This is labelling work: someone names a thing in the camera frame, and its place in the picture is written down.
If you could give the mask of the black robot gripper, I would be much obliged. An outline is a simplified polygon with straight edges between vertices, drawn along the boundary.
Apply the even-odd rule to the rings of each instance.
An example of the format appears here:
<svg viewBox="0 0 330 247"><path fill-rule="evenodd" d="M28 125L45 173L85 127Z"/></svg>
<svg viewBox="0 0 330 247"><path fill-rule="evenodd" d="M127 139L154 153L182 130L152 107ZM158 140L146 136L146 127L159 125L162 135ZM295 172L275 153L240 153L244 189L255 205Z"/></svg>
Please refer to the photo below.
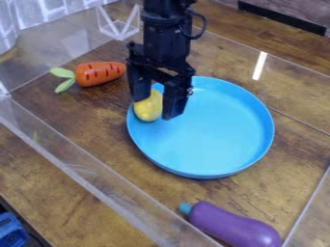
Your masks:
<svg viewBox="0 0 330 247"><path fill-rule="evenodd" d="M128 48L128 88L138 102L151 95L151 81L164 83L163 119L183 114L192 94L195 69L187 62L192 34L192 9L198 0L143 0L143 43Z"/></svg>

